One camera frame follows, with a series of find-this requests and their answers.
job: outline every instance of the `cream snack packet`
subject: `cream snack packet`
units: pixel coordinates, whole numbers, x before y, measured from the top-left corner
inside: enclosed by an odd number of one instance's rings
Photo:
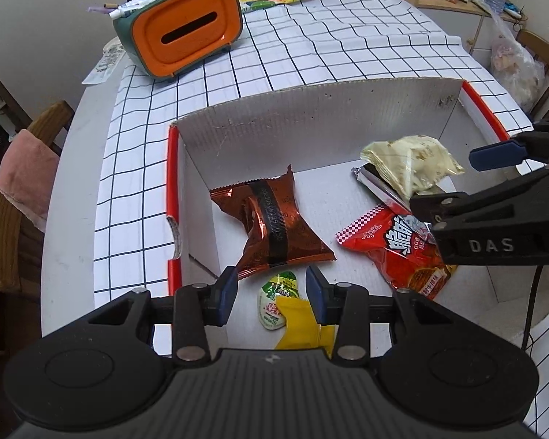
[[[439,140],[426,135],[372,142],[362,150],[360,158],[372,163],[407,205],[415,193],[431,189],[448,175],[464,172]]]
[[[271,278],[258,292],[258,317],[268,330],[284,327],[286,320],[276,305],[276,297],[299,298],[297,277],[291,271]]]

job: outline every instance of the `table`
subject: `table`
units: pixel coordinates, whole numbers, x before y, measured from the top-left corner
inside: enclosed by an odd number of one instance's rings
[[[85,89],[67,134],[42,255],[43,336],[94,309],[94,223],[106,134],[124,57],[106,83]]]
[[[208,58],[175,80],[152,80],[127,63],[123,73],[117,70],[106,84],[87,89],[64,148],[48,217],[44,334],[135,286],[166,295],[173,242],[164,188],[172,120],[294,85],[422,76],[466,79],[508,133],[532,127],[458,37],[445,35],[402,0],[306,0],[247,13],[231,52]],[[518,170],[538,167],[528,161]],[[166,327],[156,331],[157,351],[168,352]],[[549,316],[537,328],[533,356],[545,363],[540,371],[546,383],[539,412],[534,403],[528,418],[542,432],[549,428]],[[545,408],[547,417],[541,418]]]

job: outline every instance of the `red snack bag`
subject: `red snack bag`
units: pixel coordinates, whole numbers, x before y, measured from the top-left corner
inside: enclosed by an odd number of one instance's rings
[[[407,287],[433,299],[455,266],[443,263],[437,246],[414,232],[401,215],[378,205],[335,235],[348,249],[365,252],[394,288]]]

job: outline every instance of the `black cable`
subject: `black cable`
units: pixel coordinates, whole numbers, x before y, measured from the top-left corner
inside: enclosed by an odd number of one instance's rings
[[[523,344],[520,347],[522,351],[525,351],[527,349],[531,322],[533,321],[534,301],[535,301],[535,298],[537,297],[537,289],[539,288],[539,280],[541,280],[542,271],[543,271],[543,266],[537,266],[537,269],[535,269],[534,271],[533,284],[531,285],[531,292],[529,294],[529,304],[527,306],[527,318],[524,320]]]

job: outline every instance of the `yellow packet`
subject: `yellow packet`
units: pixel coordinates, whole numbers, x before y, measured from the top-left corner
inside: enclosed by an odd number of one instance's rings
[[[334,348],[334,326],[318,324],[308,300],[277,296],[276,305],[287,319],[287,330],[275,347],[276,350],[300,350],[322,346],[331,357]]]

